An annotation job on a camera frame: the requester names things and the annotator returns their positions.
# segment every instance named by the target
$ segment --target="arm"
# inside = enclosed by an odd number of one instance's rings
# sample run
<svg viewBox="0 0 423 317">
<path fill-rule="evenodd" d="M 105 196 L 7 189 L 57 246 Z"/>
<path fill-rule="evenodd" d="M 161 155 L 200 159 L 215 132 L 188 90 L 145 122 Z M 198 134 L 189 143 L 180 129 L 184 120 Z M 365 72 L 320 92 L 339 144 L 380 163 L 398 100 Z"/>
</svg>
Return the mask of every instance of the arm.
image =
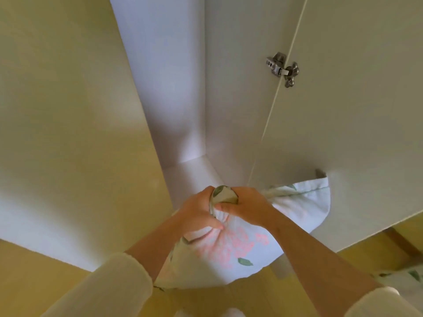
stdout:
<svg viewBox="0 0 423 317">
<path fill-rule="evenodd" d="M 221 203 L 216 208 L 261 226 L 273 235 L 322 316 L 344 316 L 362 296 L 382 287 L 273 208 L 255 189 L 232 189 L 239 203 Z"/>
<path fill-rule="evenodd" d="M 223 225 L 209 214 L 213 187 L 191 196 L 181 209 L 124 254 L 112 256 L 77 287 L 52 305 L 43 317 L 135 317 L 151 296 L 167 255 L 185 233 Z"/>
</svg>

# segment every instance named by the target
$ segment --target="yellow floor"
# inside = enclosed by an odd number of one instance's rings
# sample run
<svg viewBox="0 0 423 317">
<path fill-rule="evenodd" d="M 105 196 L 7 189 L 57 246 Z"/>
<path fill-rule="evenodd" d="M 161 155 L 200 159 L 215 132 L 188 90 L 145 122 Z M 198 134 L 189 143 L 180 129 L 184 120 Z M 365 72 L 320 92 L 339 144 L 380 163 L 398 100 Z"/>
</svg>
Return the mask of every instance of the yellow floor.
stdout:
<svg viewBox="0 0 423 317">
<path fill-rule="evenodd" d="M 366 272 L 396 269 L 410 258 L 385 234 L 341 252 Z M 39 316 L 88 272 L 0 240 L 0 316 Z M 218 316 L 237 307 L 247 317 L 317 316 L 295 276 L 277 279 L 270 268 L 228 286 L 211 289 L 155 289 L 140 316 L 173 316 L 185 308 L 196 316 Z"/>
</svg>

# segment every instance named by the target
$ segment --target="cabinet door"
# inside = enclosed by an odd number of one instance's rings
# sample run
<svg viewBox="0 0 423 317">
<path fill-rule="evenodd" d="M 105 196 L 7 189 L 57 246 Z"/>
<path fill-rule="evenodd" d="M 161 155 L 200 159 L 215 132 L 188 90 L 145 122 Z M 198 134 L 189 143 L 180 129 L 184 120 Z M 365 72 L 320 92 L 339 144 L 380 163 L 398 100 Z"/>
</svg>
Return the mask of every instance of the cabinet door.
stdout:
<svg viewBox="0 0 423 317">
<path fill-rule="evenodd" d="M 171 212 L 109 0 L 0 0 L 0 238 L 93 270 Z"/>
<path fill-rule="evenodd" d="M 250 184 L 327 172 L 334 250 L 423 209 L 423 0 L 308 0 Z"/>
</svg>

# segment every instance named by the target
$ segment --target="forearm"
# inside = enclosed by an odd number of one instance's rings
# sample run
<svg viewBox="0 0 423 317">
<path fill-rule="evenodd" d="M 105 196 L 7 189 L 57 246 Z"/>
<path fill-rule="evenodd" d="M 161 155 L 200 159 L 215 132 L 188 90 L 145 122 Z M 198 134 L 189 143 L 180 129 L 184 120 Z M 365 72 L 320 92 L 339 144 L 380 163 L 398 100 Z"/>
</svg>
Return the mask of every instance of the forearm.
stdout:
<svg viewBox="0 0 423 317">
<path fill-rule="evenodd" d="M 323 316 L 343 316 L 363 295 L 382 287 L 275 210 L 265 228 L 277 240 Z"/>
<path fill-rule="evenodd" d="M 176 214 L 125 251 L 143 265 L 153 282 L 175 243 L 182 237 L 181 227 Z"/>
</svg>

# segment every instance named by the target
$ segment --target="sleeve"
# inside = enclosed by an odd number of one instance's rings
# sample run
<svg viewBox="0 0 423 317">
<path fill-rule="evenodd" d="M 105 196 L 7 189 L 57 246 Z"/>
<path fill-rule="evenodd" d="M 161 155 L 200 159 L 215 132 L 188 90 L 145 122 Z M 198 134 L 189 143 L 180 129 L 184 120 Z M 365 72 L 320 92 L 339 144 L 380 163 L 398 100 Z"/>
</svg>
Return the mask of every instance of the sleeve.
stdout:
<svg viewBox="0 0 423 317">
<path fill-rule="evenodd" d="M 115 254 L 42 317 L 137 316 L 152 290 L 151 277 L 138 261 Z"/>
<path fill-rule="evenodd" d="M 345 317 L 422 317 L 423 314 L 391 287 L 377 288 L 364 295 Z"/>
</svg>

